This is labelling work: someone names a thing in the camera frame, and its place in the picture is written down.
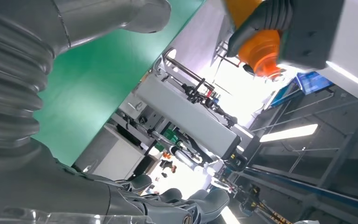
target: white machine housing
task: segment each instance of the white machine housing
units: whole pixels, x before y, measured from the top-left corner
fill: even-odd
[[[136,96],[211,153],[224,160],[228,159],[241,138],[161,79],[161,75],[153,71],[136,89]]]

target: metal pipe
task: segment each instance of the metal pipe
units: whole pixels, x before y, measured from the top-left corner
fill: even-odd
[[[311,151],[326,151],[326,150],[339,150],[339,148],[315,148],[305,150],[293,150],[293,152],[311,152]]]
[[[326,98],[323,98],[323,99],[318,100],[318,101],[316,101],[316,102],[313,102],[313,103],[311,103],[311,104],[308,104],[308,105],[302,106],[302,107],[297,108],[297,109],[295,109],[295,110],[289,111],[289,112],[287,112],[286,114],[290,114],[290,113],[293,113],[293,112],[299,111],[299,110],[301,110],[301,109],[304,109],[305,107],[308,107],[308,106],[311,106],[311,105],[314,105],[314,104],[320,103],[320,102],[322,102],[322,101],[324,101],[324,100],[327,100],[327,99],[329,99],[329,98],[331,98],[331,97],[333,97],[333,96],[334,96],[334,93],[330,94],[330,95],[329,95],[328,97],[326,97]]]
[[[316,186],[313,186],[310,184],[306,184],[306,183],[295,181],[295,180],[292,180],[292,179],[289,179],[286,177],[282,177],[280,175],[276,175],[276,174],[265,172],[265,171],[260,171],[260,170],[249,168],[249,167],[247,167],[245,169],[245,171],[248,171],[248,172],[256,174],[256,175],[261,175],[261,176],[267,177],[269,179],[277,180],[279,182],[287,183],[294,187],[298,187],[303,190],[309,191],[311,193],[314,193],[314,194],[317,194],[320,196],[325,196],[325,197],[333,199],[335,201],[338,201],[338,202],[341,202],[341,203],[344,203],[347,205],[351,205],[354,208],[358,208],[358,199],[353,198],[353,197],[345,196],[345,195],[342,195],[342,194],[339,194],[339,193],[336,193],[336,192],[333,192],[330,190],[326,190],[326,189],[319,188],[319,187],[316,187]]]
[[[219,58],[221,58],[221,59],[225,60],[226,62],[228,62],[228,63],[232,64],[233,66],[235,66],[235,67],[239,68],[239,65],[237,65],[237,64],[235,64],[234,62],[232,62],[232,61],[228,60],[227,58],[225,58],[225,57],[223,57],[223,56],[221,56],[221,55],[219,55],[219,54],[217,54],[217,57],[219,57]]]
[[[331,125],[329,122],[324,121],[323,119],[321,119],[319,116],[314,115],[314,117],[316,119],[318,119],[319,121],[321,121],[323,124],[329,126],[331,129],[333,129],[334,131],[340,133],[342,136],[346,136],[346,134],[344,132],[342,132],[341,130],[339,130],[338,128],[336,128],[335,126]]]
[[[291,102],[291,101],[289,101],[289,102],[286,104],[285,108],[283,109],[282,113],[278,116],[278,119],[276,119],[276,121],[275,121],[274,124],[276,124],[276,123],[279,121],[279,119],[281,118],[281,116],[283,115],[283,113],[285,112],[285,110],[288,108],[290,102]],[[259,149],[261,148],[261,146],[262,146],[262,143],[260,143],[260,145],[257,147],[255,153],[253,153],[252,157],[251,157],[250,160],[248,161],[248,165],[250,164],[250,161],[252,161],[252,159],[253,159],[253,158],[256,156],[256,154],[259,152]]]
[[[304,115],[302,117],[293,118],[293,119],[286,120],[284,122],[280,122],[280,123],[276,123],[276,124],[273,124],[273,125],[258,128],[258,129],[252,130],[252,132],[260,131],[260,130],[263,130],[263,129],[266,129],[266,128],[269,128],[269,127],[274,127],[276,125],[282,125],[282,124],[285,124],[285,123],[288,123],[288,122],[291,122],[291,121],[295,121],[295,120],[298,120],[298,119],[303,119],[303,118],[306,118],[306,117],[310,117],[310,116],[313,116],[315,114],[325,113],[325,112],[332,111],[332,110],[338,109],[338,108],[343,107],[343,106],[349,106],[349,105],[352,105],[352,104],[355,104],[355,103],[358,103],[358,100],[353,100],[351,102],[344,103],[344,104],[334,106],[334,107],[330,107],[330,108],[327,108],[327,109],[324,109],[324,110],[321,110],[321,111],[317,111],[315,113],[310,113],[310,114]]]
[[[195,79],[197,82],[201,82],[202,78],[195,74],[193,71],[191,71],[190,69],[188,69],[186,66],[182,65],[181,63],[179,63],[178,61],[176,61],[175,59],[172,59],[168,56],[165,57],[165,59],[169,62],[171,62],[173,65],[175,65],[176,67],[178,67],[178,69],[182,70],[184,73],[188,74],[191,78]],[[208,82],[205,82],[204,85],[209,89],[209,90],[214,90],[215,87],[212,86],[211,84],[209,84]]]

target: cable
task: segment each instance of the cable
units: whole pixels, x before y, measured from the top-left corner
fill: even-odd
[[[220,123],[219,119],[216,117],[216,115],[214,115],[205,105],[203,105],[205,107],[205,109],[212,115],[215,117],[216,121]]]
[[[286,146],[285,146],[285,144],[283,143],[283,142],[281,142],[281,144],[283,145],[283,147],[287,150],[287,151],[289,151],[289,152],[292,152],[293,150],[288,150],[288,148],[286,148]]]

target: green component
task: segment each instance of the green component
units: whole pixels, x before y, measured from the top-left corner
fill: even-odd
[[[35,113],[41,130],[34,138],[72,165],[204,1],[170,0],[171,18],[161,32],[116,30],[59,56],[40,94],[44,108]]]
[[[169,141],[176,144],[176,142],[179,140],[179,138],[175,135],[175,133],[171,129],[167,129],[163,136],[166,137]],[[159,143],[156,144],[155,148],[162,152],[164,150],[164,146],[160,145]]]

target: yellow part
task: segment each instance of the yellow part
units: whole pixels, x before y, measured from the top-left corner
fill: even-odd
[[[231,18],[238,29],[261,4],[262,0],[225,0]],[[276,30],[264,30],[248,40],[240,49],[240,60],[261,77],[279,76],[276,59],[279,53],[280,37]]]

